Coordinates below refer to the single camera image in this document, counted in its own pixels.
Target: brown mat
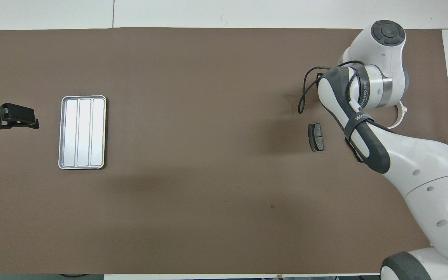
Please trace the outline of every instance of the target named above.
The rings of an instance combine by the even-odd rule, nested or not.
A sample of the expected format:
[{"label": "brown mat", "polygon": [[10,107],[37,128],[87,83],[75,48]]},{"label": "brown mat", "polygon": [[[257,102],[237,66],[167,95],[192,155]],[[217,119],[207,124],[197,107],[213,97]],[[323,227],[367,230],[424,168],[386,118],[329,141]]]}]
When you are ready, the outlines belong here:
[{"label": "brown mat", "polygon": [[[0,273],[377,273],[429,243],[398,191],[357,163],[307,69],[359,30],[0,31]],[[440,30],[408,30],[395,131],[448,144]],[[108,99],[104,170],[60,170],[60,101]],[[391,124],[396,110],[372,111]],[[321,123],[325,151],[306,128]]]}]

